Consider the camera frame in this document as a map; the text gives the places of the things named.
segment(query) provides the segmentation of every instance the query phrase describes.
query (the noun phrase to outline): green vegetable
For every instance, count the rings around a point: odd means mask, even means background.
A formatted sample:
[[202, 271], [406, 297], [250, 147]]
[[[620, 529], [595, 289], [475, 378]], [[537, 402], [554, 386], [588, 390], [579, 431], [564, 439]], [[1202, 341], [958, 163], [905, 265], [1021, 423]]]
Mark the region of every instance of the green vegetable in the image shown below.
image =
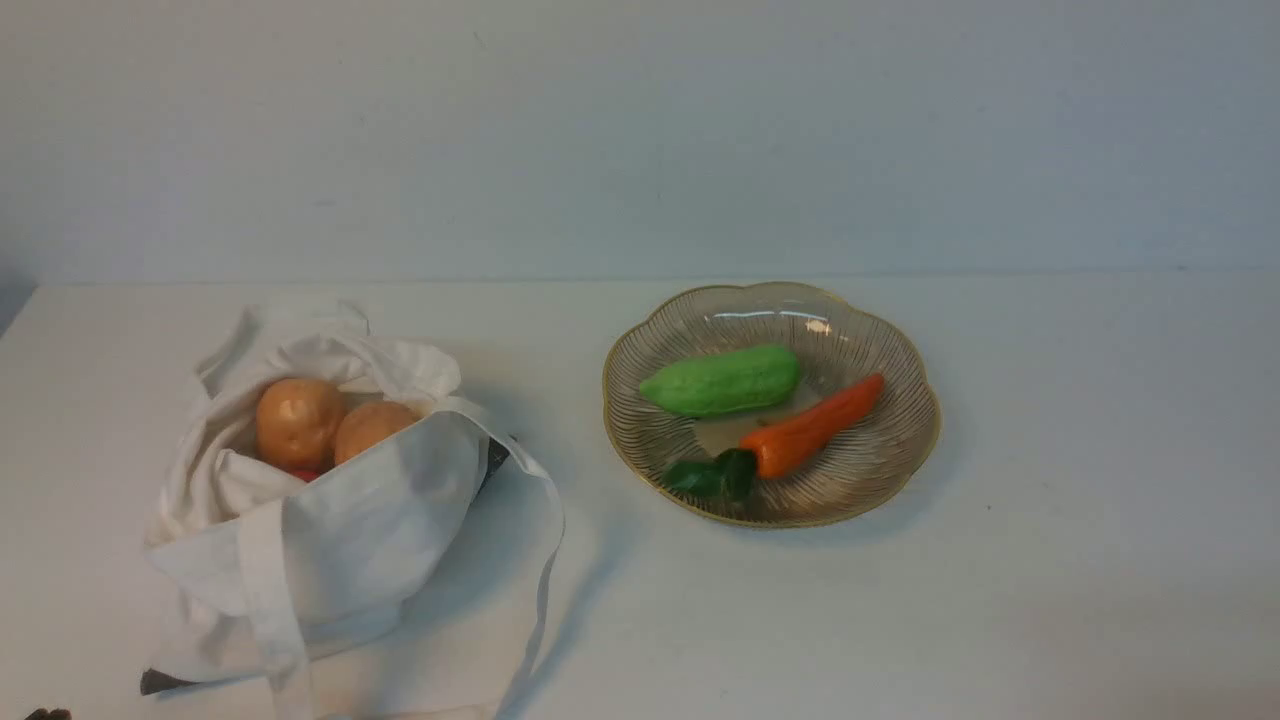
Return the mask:
[[751, 495], [755, 479], [755, 454], [732, 447], [710, 462], [681, 460], [663, 473], [662, 484], [671, 491], [694, 497], [724, 496], [742, 502]]
[[703, 418], [767, 407], [800, 382], [800, 360], [781, 345], [690, 357], [640, 383], [640, 395], [676, 415]]

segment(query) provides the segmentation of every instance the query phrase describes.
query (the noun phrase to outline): white wall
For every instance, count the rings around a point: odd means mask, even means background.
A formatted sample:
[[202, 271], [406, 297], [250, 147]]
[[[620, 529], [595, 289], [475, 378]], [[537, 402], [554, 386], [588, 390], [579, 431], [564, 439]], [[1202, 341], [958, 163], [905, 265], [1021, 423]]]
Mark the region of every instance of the white wall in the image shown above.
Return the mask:
[[1277, 70], [1276, 0], [5, 0], [0, 260], [1277, 265]]

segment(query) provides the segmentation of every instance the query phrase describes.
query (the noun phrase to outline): plate rim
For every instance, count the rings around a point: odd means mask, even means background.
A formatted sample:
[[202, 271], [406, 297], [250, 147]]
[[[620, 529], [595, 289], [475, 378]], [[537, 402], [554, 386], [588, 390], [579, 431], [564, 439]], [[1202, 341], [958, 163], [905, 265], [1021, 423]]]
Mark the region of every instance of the plate rim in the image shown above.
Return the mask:
[[[694, 295], [696, 292], [704, 292], [704, 291], [708, 291], [708, 290], [749, 291], [749, 290], [753, 290], [753, 288], [756, 288], [756, 287], [767, 287], [767, 286], [773, 286], [773, 287], [792, 287], [792, 288], [801, 288], [801, 290], [806, 290], [806, 291], [813, 291], [813, 292], [817, 292], [818, 295], [827, 296], [827, 299], [829, 299], [829, 300], [832, 300], [835, 302], [838, 302], [838, 304], [844, 305], [845, 307], [849, 307], [854, 313], [859, 313], [859, 314], [865, 315], [868, 318], [872, 318], [874, 320], [879, 320], [879, 322], [884, 323], [886, 325], [888, 325], [890, 328], [892, 328], [893, 332], [896, 332], [900, 337], [902, 337], [902, 340], [906, 341], [906, 347], [911, 351], [911, 356], [915, 357], [915, 363], [920, 368], [920, 379], [924, 383], [924, 389], [929, 393], [929, 400], [933, 404], [933, 407], [934, 407], [934, 411], [936, 411], [936, 416], [937, 416], [937, 423], [933, 424], [933, 437], [929, 438], [928, 446], [925, 446], [924, 452], [920, 454], [919, 459], [911, 465], [911, 468], [909, 470], [904, 471], [900, 475], [901, 482], [897, 483], [897, 487], [895, 487], [892, 492], [887, 493], [883, 498], [881, 498], [879, 502], [876, 502], [874, 505], [868, 505], [867, 507], [861, 507], [861, 509], [859, 509], [856, 511], [842, 512], [842, 514], [838, 514], [838, 515], [833, 515], [831, 518], [822, 518], [822, 519], [815, 519], [815, 520], [803, 520], [803, 519], [799, 519], [799, 520], [781, 520], [781, 521], [778, 521], [778, 520], [772, 520], [772, 521], [765, 521], [765, 520], [737, 520], [737, 519], [733, 519], [733, 518], [724, 518], [722, 515], [716, 515], [713, 512], [708, 512], [708, 511], [703, 510], [701, 507], [698, 507], [695, 505], [690, 505], [690, 503], [685, 502], [682, 498], [680, 498], [675, 493], [669, 492], [667, 488], [664, 488], [660, 484], [654, 483], [653, 480], [650, 480], [622, 452], [622, 447], [618, 445], [618, 438], [617, 438], [617, 436], [613, 432], [613, 425], [609, 424], [609, 410], [612, 407], [612, 401], [609, 400], [609, 370], [613, 366], [613, 356], [614, 356], [614, 354], [617, 354], [618, 346], [622, 345], [622, 341], [625, 341], [626, 338], [631, 337], [632, 333], [635, 333], [640, 328], [648, 325], [650, 322], [653, 322], [653, 319], [655, 316], [658, 316], [658, 314], [662, 313], [668, 305], [671, 305], [671, 304], [676, 302], [677, 300], [680, 300], [682, 297], [686, 297], [689, 295]], [[833, 525], [836, 523], [842, 523], [845, 520], [849, 520], [849, 519], [856, 518], [859, 515], [863, 515], [864, 512], [869, 512], [869, 511], [879, 507], [881, 505], [884, 505], [886, 502], [888, 502], [893, 497], [896, 497], [897, 493], [902, 492], [902, 488], [906, 487], [906, 483], [910, 482], [913, 477], [915, 477], [915, 474], [920, 470], [920, 468], [924, 466], [924, 462], [929, 459], [929, 456], [933, 455], [933, 450], [938, 445], [938, 438], [942, 436], [942, 421], [943, 421], [942, 420], [942, 415], [943, 415], [942, 414], [942, 404], [938, 401], [938, 393], [934, 392], [934, 389], [933, 389], [933, 383], [929, 382], [928, 368], [924, 365], [924, 356], [920, 355], [920, 351], [919, 351], [919, 348], [915, 347], [915, 343], [911, 341], [911, 337], [908, 336], [905, 332], [902, 332], [901, 328], [899, 328], [893, 323], [886, 320], [884, 318], [881, 318], [879, 315], [876, 315], [874, 313], [868, 313], [868, 311], [865, 311], [865, 310], [863, 310], [860, 307], [856, 307], [852, 304], [850, 304], [847, 300], [845, 300], [844, 297], [841, 297], [841, 296], [838, 296], [838, 295], [836, 295], [836, 293], [833, 293], [833, 292], [831, 292], [828, 290], [824, 290], [824, 288], [820, 288], [820, 287], [817, 287], [817, 286], [813, 286], [813, 284], [809, 284], [809, 283], [794, 282], [794, 281], [767, 281], [767, 282], [750, 283], [750, 284], [727, 284], [727, 283], [704, 284], [704, 286], [691, 287], [689, 290], [677, 292], [676, 295], [668, 297], [663, 302], [659, 302], [658, 306], [654, 307], [653, 311], [650, 311], [649, 315], [645, 316], [644, 320], [640, 320], [639, 323], [636, 323], [635, 325], [632, 325], [630, 329], [627, 329], [625, 333], [620, 334], [618, 340], [613, 341], [613, 346], [609, 347], [608, 355], [604, 356], [604, 370], [600, 374], [600, 396], [604, 400], [604, 402], [603, 402], [603, 405], [604, 405], [604, 415], [603, 415], [604, 433], [607, 436], [609, 436], [609, 445], [613, 446], [614, 455], [617, 455], [618, 459], [622, 460], [622, 462], [631, 470], [632, 474], [636, 475], [636, 478], [639, 478], [641, 482], [644, 482], [644, 484], [649, 486], [649, 488], [652, 488], [653, 491], [658, 492], [658, 495], [666, 497], [667, 500], [669, 500], [671, 502], [678, 505], [680, 507], [684, 507], [685, 510], [689, 510], [690, 512], [694, 512], [695, 515], [701, 515], [703, 518], [707, 518], [708, 520], [722, 523], [724, 525], [733, 525], [733, 527], [739, 527], [739, 528], [750, 528], [753, 530], [786, 530], [786, 529], [797, 529], [797, 528], [820, 528], [820, 527], [824, 527], [824, 525]]]

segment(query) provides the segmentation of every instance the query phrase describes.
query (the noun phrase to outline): fake vegetable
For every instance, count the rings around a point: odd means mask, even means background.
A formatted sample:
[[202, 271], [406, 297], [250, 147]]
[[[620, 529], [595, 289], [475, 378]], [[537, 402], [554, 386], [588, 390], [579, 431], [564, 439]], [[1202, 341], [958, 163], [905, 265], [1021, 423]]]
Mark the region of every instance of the fake vegetable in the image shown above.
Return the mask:
[[710, 462], [681, 460], [662, 475], [671, 491], [695, 497], [724, 496], [733, 502], [746, 500], [755, 478], [755, 454], [731, 447]]
[[884, 375], [868, 375], [799, 415], [748, 434], [739, 447], [755, 454], [762, 478], [781, 478], [804, 465], [836, 433], [865, 418], [883, 389]]
[[333, 451], [334, 465], [342, 465], [417, 420], [417, 413], [389, 400], [356, 407], [338, 425]]
[[640, 395], [676, 415], [704, 418], [777, 405], [800, 382], [800, 361], [781, 345], [690, 357], [640, 383]]
[[276, 380], [257, 402], [257, 455], [282, 470], [321, 473], [333, 465], [333, 438], [347, 413], [333, 383]]

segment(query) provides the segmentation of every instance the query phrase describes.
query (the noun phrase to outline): plate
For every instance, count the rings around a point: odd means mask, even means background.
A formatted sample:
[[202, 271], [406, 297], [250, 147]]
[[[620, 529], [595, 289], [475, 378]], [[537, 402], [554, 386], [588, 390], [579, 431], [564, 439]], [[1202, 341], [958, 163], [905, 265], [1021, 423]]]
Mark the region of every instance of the plate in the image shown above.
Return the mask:
[[[771, 342], [800, 359], [800, 386], [783, 406], [690, 419], [637, 389], [676, 360]], [[886, 379], [876, 409], [805, 468], [758, 479], [745, 503], [673, 493], [659, 483], [672, 462], [710, 460], [746, 432], [874, 372]], [[604, 425], [636, 475], [677, 505], [733, 525], [799, 528], [846, 520], [893, 497], [933, 450], [942, 411], [920, 354], [900, 329], [820, 288], [771, 282], [682, 292], [622, 336], [604, 363]]]

